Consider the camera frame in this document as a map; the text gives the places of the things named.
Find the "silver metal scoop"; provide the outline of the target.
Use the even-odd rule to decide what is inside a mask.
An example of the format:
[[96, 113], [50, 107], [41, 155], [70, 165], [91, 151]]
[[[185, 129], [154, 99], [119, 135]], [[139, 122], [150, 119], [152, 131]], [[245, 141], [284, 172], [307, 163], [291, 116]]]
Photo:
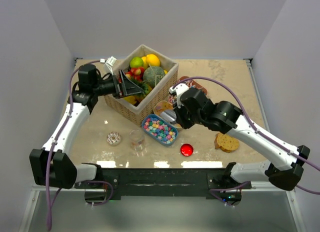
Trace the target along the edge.
[[159, 116], [165, 120], [166, 122], [174, 125], [177, 123], [177, 116], [176, 113], [172, 109], [166, 109], [162, 111]]

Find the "clear glass jar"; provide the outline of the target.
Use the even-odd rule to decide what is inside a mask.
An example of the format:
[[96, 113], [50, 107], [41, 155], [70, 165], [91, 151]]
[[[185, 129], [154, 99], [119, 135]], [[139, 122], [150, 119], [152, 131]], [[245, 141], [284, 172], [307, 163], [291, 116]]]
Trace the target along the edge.
[[129, 133], [130, 147], [136, 151], [141, 152], [145, 148], [145, 137], [140, 129], [134, 129]]

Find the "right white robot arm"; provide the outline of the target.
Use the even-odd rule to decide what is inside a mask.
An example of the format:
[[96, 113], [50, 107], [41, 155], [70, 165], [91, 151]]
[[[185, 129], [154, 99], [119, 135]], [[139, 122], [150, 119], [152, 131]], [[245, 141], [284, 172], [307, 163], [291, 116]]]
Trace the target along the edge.
[[201, 90], [179, 84], [169, 89], [176, 96], [173, 110], [184, 129], [203, 125], [214, 132], [233, 137], [265, 157], [256, 163], [230, 163], [223, 175], [223, 184], [230, 189], [238, 184], [268, 181], [285, 191], [293, 190], [300, 182], [304, 161], [310, 149], [295, 146], [275, 137], [251, 119], [239, 107], [228, 101], [213, 103]]

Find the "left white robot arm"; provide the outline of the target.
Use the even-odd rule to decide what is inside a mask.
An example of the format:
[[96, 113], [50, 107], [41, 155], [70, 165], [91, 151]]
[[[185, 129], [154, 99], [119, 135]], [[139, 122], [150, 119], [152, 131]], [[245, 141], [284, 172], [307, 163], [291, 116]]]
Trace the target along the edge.
[[33, 149], [29, 155], [34, 181], [46, 190], [71, 189], [74, 184], [85, 181], [92, 188], [99, 188], [104, 182], [101, 166], [94, 163], [74, 165], [70, 160], [68, 154], [74, 140], [100, 96], [122, 99], [144, 92], [122, 70], [102, 77], [93, 62], [80, 66], [74, 74], [78, 81], [68, 85], [66, 111], [57, 128], [40, 149]]

